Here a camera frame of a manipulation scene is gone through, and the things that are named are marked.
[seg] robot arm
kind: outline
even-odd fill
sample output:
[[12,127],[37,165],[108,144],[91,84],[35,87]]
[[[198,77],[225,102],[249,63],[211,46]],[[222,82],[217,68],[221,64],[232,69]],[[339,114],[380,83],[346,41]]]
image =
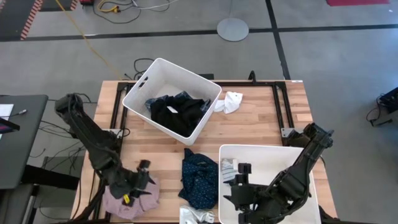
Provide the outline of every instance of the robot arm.
[[111,131],[103,131],[85,112],[77,94],[68,94],[55,103],[55,112],[70,127],[73,138],[86,147],[91,165],[96,173],[109,184],[114,198],[131,194],[139,196],[149,178],[149,161],[141,161],[137,172],[122,167],[119,158],[121,141]]
[[304,150],[294,164],[280,172],[270,185],[250,184],[251,164],[239,164],[240,174],[230,183],[231,196],[224,196],[236,210],[242,211],[239,224],[279,223],[301,208],[310,196],[309,173],[323,150],[331,147],[332,133],[316,124],[309,124],[302,134],[292,131],[288,143],[300,145]]

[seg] black desk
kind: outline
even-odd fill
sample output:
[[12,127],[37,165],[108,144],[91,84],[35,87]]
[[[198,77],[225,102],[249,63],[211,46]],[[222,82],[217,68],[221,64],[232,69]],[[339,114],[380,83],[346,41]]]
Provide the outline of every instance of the black desk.
[[0,189],[14,189],[19,184],[42,184],[76,190],[79,179],[27,165],[48,96],[2,96],[0,104],[13,104],[12,113],[27,113],[10,117],[21,128],[3,134],[0,139]]
[[[30,196],[36,196],[38,185],[76,190],[79,178],[27,165],[30,151],[42,120],[48,96],[0,96],[0,104],[13,104],[12,113],[27,113],[10,117],[21,128],[3,134],[0,139],[0,223],[21,223]],[[34,219],[32,210],[28,223]]]

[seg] concrete floor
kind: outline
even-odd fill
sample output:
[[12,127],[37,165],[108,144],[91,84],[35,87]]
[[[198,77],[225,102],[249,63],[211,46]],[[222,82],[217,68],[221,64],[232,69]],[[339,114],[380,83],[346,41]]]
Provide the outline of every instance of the concrete floor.
[[[232,14],[250,28],[270,28],[263,0],[234,1]],[[158,4],[162,0],[146,2]],[[146,11],[125,25],[110,24],[89,9],[71,15],[86,34],[118,34],[187,30],[215,30],[228,16],[229,0],[180,0],[166,12]],[[330,7],[325,1],[272,0],[278,27],[360,26],[398,23],[398,3],[377,6]],[[115,19],[128,19],[124,14]],[[62,12],[39,12],[28,37],[77,35]],[[303,80],[312,115],[325,129],[334,129],[334,146],[325,151],[326,171],[342,220],[396,223],[398,201],[398,129],[395,124],[373,128],[365,116],[374,100],[398,86],[398,29],[280,33],[291,79]],[[241,42],[227,42],[215,34],[133,37],[91,40],[92,46],[121,72],[134,73],[137,58],[162,57],[196,73],[216,79],[246,79],[250,70],[260,79],[284,79],[274,36],[251,33]],[[84,40],[0,42],[0,94],[47,94],[52,99],[69,92],[97,100],[103,80],[115,80]],[[90,115],[95,105],[86,105]],[[49,102],[44,120],[63,124]],[[30,158],[39,166],[75,142],[39,133]],[[58,156],[67,156],[68,151]],[[48,196],[44,190],[39,198]],[[73,192],[59,195],[73,195]],[[48,205],[43,212],[69,217],[72,203]],[[50,220],[37,213],[35,223]]]

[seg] yellow cable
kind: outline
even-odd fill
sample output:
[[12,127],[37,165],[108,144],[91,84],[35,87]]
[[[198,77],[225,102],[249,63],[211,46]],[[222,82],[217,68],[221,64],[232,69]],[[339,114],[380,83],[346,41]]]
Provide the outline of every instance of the yellow cable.
[[73,18],[69,15],[69,13],[63,8],[63,6],[61,5],[59,0],[55,0],[57,2],[57,4],[60,6],[60,8],[62,9],[62,11],[67,15],[67,17],[70,19],[70,21],[73,23],[73,25],[76,27],[76,29],[79,31],[80,35],[83,37],[83,39],[86,41],[86,44],[88,46],[88,48],[94,53],[96,54],[105,64],[106,66],[108,66],[114,73],[115,75],[122,80],[122,77],[119,75],[119,71],[113,67],[107,60],[105,60],[105,58],[103,58],[90,44],[90,42],[88,41],[88,39],[86,38],[85,34],[83,33],[83,31],[81,31],[81,29],[77,26],[76,22],[73,20]]
[[113,12],[115,9],[117,9],[118,7],[117,6],[113,6],[111,9],[101,9],[100,7],[102,6],[102,3],[104,2],[105,0],[102,0],[101,2],[99,2],[98,4],[97,4],[97,9],[99,10],[99,11],[101,11],[101,12]]

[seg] wooden table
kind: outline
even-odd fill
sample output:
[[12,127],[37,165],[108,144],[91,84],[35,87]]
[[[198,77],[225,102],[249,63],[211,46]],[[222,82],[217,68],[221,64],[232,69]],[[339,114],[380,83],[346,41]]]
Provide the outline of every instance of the wooden table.
[[[99,94],[98,105],[94,121],[102,128],[109,128],[118,81],[104,81]],[[287,93],[294,125],[304,128],[312,122],[310,107],[302,82],[286,81]],[[227,91],[243,93],[240,108],[231,114],[213,113],[203,131],[189,148],[194,153],[202,153],[218,162],[218,151],[222,144],[258,144],[280,146],[281,138],[275,112],[275,102],[272,89],[267,86],[231,86],[223,87],[220,99],[224,99]],[[282,114],[286,122],[282,94],[279,94]],[[122,104],[118,110],[117,127],[119,127]],[[186,147],[169,135],[147,124],[133,112],[127,113],[126,127],[131,134],[124,138],[121,151],[123,166],[135,170],[141,159],[150,160],[150,173],[160,179],[160,205],[155,210],[146,212],[135,222],[178,222],[179,207],[188,204],[178,193],[182,188],[181,166],[183,149]],[[321,160],[313,168],[315,188],[319,204],[325,211],[337,217],[333,198],[331,196],[328,177]],[[90,200],[93,169],[88,155],[85,156],[81,172],[81,202],[78,214],[88,205]],[[94,179],[93,193],[97,191],[99,179]],[[72,214],[78,205],[79,192],[76,193]],[[104,217],[104,208],[101,208],[100,218]],[[131,222],[112,215],[112,222]]]

